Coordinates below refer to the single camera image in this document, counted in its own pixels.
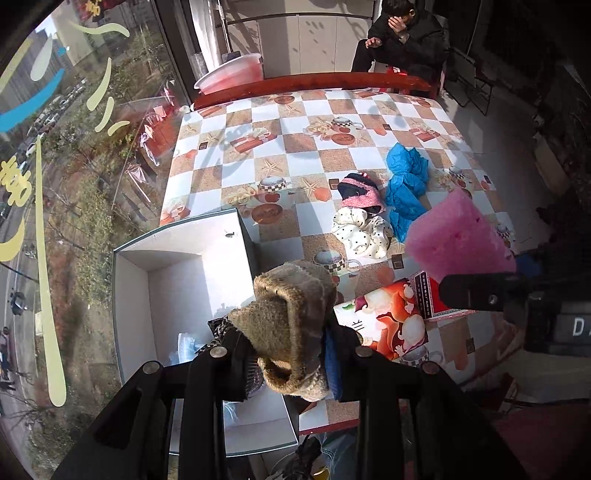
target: person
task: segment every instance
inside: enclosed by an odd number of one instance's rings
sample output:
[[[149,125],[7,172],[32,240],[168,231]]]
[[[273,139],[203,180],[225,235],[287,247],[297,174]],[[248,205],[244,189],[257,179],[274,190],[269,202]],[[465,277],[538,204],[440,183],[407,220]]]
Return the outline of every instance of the person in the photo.
[[[285,468],[266,480],[309,480],[314,461],[322,456],[323,463],[335,480],[354,480],[357,428],[306,436]]]
[[[432,82],[446,57],[443,28],[433,14],[408,0],[382,0],[382,14],[357,44],[351,71],[368,72],[375,60]]]
[[[13,387],[14,382],[0,382],[0,390],[16,392],[17,389]]]

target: black jacket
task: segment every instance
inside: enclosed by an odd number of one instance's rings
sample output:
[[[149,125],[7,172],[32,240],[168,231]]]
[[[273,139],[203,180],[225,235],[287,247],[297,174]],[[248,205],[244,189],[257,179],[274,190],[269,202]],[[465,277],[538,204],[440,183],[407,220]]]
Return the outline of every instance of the black jacket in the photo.
[[[377,37],[382,43],[391,40],[388,49],[400,51],[409,63],[421,63],[440,69],[447,58],[443,27],[437,18],[426,10],[417,10],[417,16],[407,27],[409,38],[406,43],[400,42],[398,35],[388,26],[389,15],[382,13],[369,27],[368,38]]]

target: table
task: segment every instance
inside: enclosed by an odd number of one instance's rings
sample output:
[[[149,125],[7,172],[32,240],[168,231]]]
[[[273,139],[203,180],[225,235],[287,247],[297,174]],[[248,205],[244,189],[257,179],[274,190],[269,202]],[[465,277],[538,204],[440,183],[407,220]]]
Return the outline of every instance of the table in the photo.
[[[338,182],[366,172],[383,189],[392,175],[384,158],[398,142],[429,160],[427,193],[420,199],[426,208],[464,188],[516,252],[513,225],[494,184],[443,108],[434,100],[371,90],[265,95],[188,113],[161,223],[236,207],[258,245],[263,271],[289,260],[319,262],[319,253],[329,251],[346,264],[333,276],[339,300],[353,299],[419,270],[396,240],[386,258],[372,260],[346,252],[330,233],[342,202]],[[442,354],[443,368],[459,384],[521,344],[520,332],[489,312],[427,322],[427,330],[429,351]],[[324,400],[300,421],[309,427],[302,430],[319,431],[356,415],[355,406]]]

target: hand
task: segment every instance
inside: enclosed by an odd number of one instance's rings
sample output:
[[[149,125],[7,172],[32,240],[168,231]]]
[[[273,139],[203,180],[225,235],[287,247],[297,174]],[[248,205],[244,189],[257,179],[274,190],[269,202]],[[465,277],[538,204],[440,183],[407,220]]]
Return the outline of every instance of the hand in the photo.
[[[402,21],[402,18],[400,18],[400,17],[390,17],[388,19],[388,26],[392,30],[394,30],[397,34],[400,34],[406,30],[406,25],[404,24],[404,21]]]
[[[368,38],[365,42],[365,48],[378,48],[382,46],[382,41],[378,37]]]

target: window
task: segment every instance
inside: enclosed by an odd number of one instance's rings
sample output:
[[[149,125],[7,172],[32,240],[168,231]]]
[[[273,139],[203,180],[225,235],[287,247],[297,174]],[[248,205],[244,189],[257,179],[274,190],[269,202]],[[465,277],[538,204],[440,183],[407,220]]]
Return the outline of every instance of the window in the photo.
[[[0,80],[0,428],[49,478],[121,387],[111,252],[158,226],[189,101],[150,0],[64,1],[13,64]]]

